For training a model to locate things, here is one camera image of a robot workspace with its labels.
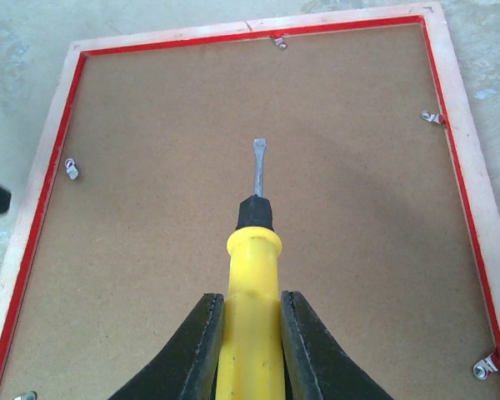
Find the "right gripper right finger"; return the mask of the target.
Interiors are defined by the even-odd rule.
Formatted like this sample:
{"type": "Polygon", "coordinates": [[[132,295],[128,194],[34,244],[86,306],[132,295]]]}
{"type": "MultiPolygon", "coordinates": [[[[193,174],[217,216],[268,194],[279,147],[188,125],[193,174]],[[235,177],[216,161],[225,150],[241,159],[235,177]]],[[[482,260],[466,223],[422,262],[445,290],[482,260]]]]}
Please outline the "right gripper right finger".
{"type": "Polygon", "coordinates": [[[287,399],[390,399],[342,349],[308,300],[281,293],[281,337],[287,399]]]}

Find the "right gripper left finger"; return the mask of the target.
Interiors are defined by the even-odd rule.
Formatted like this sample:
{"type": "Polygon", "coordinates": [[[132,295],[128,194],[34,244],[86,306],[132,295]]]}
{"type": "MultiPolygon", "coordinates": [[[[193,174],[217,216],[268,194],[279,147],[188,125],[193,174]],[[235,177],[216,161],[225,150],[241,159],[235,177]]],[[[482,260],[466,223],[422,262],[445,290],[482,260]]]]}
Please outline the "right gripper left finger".
{"type": "Polygon", "coordinates": [[[112,399],[213,399],[224,296],[205,293],[162,350],[112,399]]]}

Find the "yellow handled screwdriver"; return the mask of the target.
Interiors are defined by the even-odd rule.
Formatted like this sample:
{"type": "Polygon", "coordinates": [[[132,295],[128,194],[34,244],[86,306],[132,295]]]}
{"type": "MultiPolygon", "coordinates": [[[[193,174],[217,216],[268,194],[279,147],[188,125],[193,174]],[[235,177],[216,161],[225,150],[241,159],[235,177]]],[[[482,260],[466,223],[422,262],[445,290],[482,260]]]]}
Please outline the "yellow handled screwdriver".
{"type": "Polygon", "coordinates": [[[230,269],[223,339],[217,369],[217,399],[284,399],[278,258],[283,245],[273,230],[273,212],[263,196],[267,143],[253,142],[254,189],[239,205],[227,240],[230,269]]]}

